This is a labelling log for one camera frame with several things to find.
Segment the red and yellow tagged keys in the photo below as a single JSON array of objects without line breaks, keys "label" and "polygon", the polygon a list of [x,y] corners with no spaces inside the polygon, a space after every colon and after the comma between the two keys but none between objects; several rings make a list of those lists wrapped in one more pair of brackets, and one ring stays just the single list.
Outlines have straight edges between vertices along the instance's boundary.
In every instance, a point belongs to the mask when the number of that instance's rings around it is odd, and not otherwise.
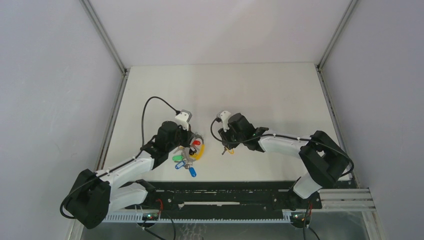
[{"label": "red and yellow tagged keys", "polygon": [[227,147],[224,147],[224,150],[223,150],[223,152],[221,153],[221,155],[223,156],[223,155],[225,155],[226,153],[228,153],[229,155],[233,155],[235,152],[234,152],[234,149],[229,149],[229,148],[227,148]]}]

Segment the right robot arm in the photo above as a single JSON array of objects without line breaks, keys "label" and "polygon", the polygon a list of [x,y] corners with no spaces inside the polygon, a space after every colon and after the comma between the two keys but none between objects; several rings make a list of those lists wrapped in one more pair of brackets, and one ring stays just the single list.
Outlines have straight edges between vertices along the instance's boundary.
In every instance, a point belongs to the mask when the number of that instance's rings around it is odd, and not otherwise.
[{"label": "right robot arm", "polygon": [[221,111],[212,121],[220,123],[214,136],[229,151],[244,145],[250,151],[278,153],[301,160],[307,172],[289,188],[284,199],[287,209],[311,206],[311,197],[321,189],[333,188],[339,178],[352,173],[353,160],[324,131],[301,137],[279,134],[268,127],[254,127],[241,113]]}]

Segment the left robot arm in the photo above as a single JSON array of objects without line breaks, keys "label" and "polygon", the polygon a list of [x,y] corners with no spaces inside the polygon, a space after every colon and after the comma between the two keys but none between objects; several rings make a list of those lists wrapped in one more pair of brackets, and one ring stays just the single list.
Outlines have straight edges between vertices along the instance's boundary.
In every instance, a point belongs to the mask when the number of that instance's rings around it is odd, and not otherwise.
[{"label": "left robot arm", "polygon": [[132,181],[160,166],[178,147],[190,148],[199,137],[174,121],[163,122],[157,134],[135,156],[107,169],[81,171],[60,204],[60,214],[93,229],[109,213],[125,207],[138,204],[145,209],[153,207],[156,194]]}]

